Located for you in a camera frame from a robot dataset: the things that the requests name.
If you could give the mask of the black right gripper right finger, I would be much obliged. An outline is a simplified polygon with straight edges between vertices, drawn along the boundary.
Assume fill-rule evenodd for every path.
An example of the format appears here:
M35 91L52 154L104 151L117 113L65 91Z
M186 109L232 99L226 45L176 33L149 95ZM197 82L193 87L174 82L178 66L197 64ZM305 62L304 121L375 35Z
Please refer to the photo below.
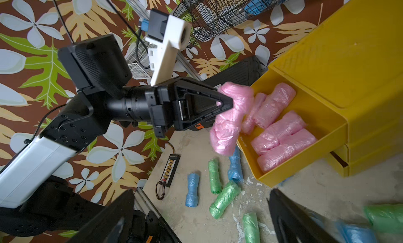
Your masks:
M278 242L337 242L279 189L274 188L271 190L267 202Z

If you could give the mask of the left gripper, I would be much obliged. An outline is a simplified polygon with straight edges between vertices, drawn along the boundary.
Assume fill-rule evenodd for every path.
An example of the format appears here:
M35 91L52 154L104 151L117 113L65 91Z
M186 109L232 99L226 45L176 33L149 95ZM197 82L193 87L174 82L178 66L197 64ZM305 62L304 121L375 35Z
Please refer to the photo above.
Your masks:
M231 109L215 107L195 111L190 107L179 107L179 100L188 100L192 106L233 106L231 97L195 79L177 77L173 79L173 85L127 87L126 127L147 122L152 125L155 136L163 138L171 127L177 131L188 130Z

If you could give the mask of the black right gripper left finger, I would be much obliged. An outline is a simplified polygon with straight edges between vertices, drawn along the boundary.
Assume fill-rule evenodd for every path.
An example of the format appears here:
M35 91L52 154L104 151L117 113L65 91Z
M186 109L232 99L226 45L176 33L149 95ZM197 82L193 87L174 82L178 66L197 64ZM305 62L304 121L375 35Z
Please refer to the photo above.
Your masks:
M80 229L69 243L125 243L132 228L134 192L127 190Z

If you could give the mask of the pink trash bag roll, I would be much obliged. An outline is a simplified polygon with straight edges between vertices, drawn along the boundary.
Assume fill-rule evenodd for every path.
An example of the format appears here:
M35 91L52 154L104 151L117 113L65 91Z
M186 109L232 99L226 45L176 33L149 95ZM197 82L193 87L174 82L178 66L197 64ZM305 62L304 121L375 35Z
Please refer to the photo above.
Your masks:
M267 173L316 142L317 139L313 134L307 129L302 129L261 155L257 162L263 173Z
M246 115L244 121L242 122L242 132L244 134L250 135L253 132L256 125L255 122L253 121L253 116L260 109L262 103L265 101L266 98L267 95L264 93L256 94L252 108L250 112Z
M296 94L296 91L288 84L277 84L273 92L265 99L258 111L253 115L255 124L263 129L268 128L291 103Z
M306 126L305 121L296 112L290 111L253 139L251 146L258 155L262 155Z
M254 90L228 81L218 91L233 99L233 108L216 116L210 131L210 141L215 152L231 156L237 145L243 118L253 106Z

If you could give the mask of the yellow top drawer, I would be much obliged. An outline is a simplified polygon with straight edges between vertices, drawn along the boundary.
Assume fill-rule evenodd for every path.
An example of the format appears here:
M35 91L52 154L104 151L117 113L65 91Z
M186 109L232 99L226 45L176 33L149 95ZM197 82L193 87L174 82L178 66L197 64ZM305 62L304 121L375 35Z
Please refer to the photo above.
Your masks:
M295 98L282 114L294 111L307 124L305 130L292 135L272 151L272 155L280 158L281 164L274 165L268 172L263 171L263 157L251 145L252 140L262 133L262 129L255 128L251 135L241 134L238 138L238 145L253 176L269 187L274 187L347 142L347 121L321 97L291 77L269 69L252 88L255 93L269 95L280 83L288 84L296 91Z

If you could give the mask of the yellow drawer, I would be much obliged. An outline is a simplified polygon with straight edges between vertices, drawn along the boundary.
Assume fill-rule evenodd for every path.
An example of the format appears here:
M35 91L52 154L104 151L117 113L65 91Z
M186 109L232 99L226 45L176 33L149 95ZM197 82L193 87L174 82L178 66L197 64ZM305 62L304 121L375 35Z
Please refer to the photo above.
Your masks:
M282 114L294 111L307 124L305 130L292 135L272 151L272 155L280 158L281 164L274 165L268 172L263 171L263 157L251 145L252 140L262 133L262 129L255 128L251 135L241 134L238 138L238 145L253 176L269 187L274 187L347 142L347 121L321 97L291 77L269 69L252 88L255 93L269 95L280 83L288 84L296 91L295 98Z
M403 151L402 119L392 121L359 141L343 144L333 153L346 163L354 163L384 149L392 154Z
M376 166L398 154L403 152L403 146L399 144L385 145L374 152L364 156L363 158L347 162L344 160L348 156L348 147L343 145L335 151L331 151L324 157L324 160L337 172L341 177L347 178L349 176L361 173L373 166Z

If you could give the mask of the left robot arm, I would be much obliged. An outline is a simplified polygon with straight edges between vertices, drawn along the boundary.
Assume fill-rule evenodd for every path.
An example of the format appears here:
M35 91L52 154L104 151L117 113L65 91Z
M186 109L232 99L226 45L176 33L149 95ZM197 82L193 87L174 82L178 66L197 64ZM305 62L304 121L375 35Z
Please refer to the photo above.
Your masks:
M9 235L80 230L103 210L54 172L104 135L111 121L148 122L162 138L171 127L186 130L233 107L230 97L190 78L128 87L132 74L111 34L64 47L58 59L78 93L1 170L1 231Z

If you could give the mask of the green trash bag roll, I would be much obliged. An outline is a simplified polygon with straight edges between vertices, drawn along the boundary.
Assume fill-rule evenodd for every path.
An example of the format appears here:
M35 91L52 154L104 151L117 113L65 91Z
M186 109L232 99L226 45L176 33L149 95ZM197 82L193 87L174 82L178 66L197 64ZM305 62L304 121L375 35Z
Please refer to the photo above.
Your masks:
M370 224L381 233L403 233L403 205L383 204L368 205L364 213Z
M260 243L260 230L256 213L246 213L242 218L246 243Z
M213 194L219 194L222 191L220 181L219 162L214 158L208 163L210 189Z
M230 180L209 208L212 217L214 219L221 218L225 209L234 201L240 192L240 186L235 181Z

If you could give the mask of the blue trash bag roll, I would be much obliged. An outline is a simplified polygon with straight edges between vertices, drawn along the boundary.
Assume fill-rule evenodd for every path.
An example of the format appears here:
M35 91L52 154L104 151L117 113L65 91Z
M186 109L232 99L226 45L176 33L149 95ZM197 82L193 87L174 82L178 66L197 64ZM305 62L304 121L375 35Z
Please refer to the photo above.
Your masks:
M197 207L199 202L198 197L198 184L199 184L199 175L196 173L192 173L188 176L188 193L186 195L185 205L187 207Z
M368 227L343 222L335 225L346 243L378 243L374 231Z
M229 157L230 166L228 170L228 178L229 180L233 180L236 183L243 182L243 173L241 168L241 156L240 156L240 149L238 146L235 147L235 151L233 155Z

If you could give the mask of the yellow bottom drawer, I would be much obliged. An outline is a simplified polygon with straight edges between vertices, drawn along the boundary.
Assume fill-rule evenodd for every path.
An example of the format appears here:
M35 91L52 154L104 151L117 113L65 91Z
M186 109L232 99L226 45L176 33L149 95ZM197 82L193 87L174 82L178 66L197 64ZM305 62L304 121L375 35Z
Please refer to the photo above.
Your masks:
M324 157L324 160L337 172L341 177L347 178L349 176L361 173L373 166L376 166L398 154L403 152L403 146L399 144L385 145L374 152L364 156L363 158L347 162L344 160L348 156L348 147L343 145L335 151L331 151Z

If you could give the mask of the yellow middle drawer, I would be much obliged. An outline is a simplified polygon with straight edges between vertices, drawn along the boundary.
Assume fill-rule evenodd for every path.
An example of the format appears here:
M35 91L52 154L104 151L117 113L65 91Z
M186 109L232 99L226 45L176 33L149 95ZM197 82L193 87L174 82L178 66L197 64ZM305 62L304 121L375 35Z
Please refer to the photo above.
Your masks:
M392 121L359 141L343 144L333 153L346 163L354 163L384 149L392 154L403 151L402 119Z

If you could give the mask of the yellow plastic drawer cabinet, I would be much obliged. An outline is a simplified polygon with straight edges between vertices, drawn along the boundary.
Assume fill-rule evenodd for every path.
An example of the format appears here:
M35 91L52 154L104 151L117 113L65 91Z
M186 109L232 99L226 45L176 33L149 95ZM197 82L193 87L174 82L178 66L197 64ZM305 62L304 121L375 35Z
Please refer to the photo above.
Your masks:
M403 119L403 0L349 0L270 67L347 121L345 144Z

